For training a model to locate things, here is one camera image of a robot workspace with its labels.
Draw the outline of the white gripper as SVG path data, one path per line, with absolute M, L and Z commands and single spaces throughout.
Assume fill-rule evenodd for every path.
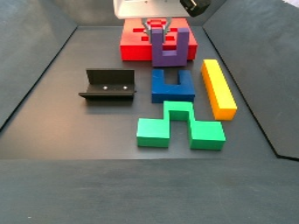
M 114 0 L 114 10 L 119 19 L 142 18 L 145 33 L 153 44 L 153 28 L 147 18 L 166 18 L 163 25 L 163 43 L 170 31 L 173 18 L 186 18 L 189 13 L 181 4 L 181 0 Z

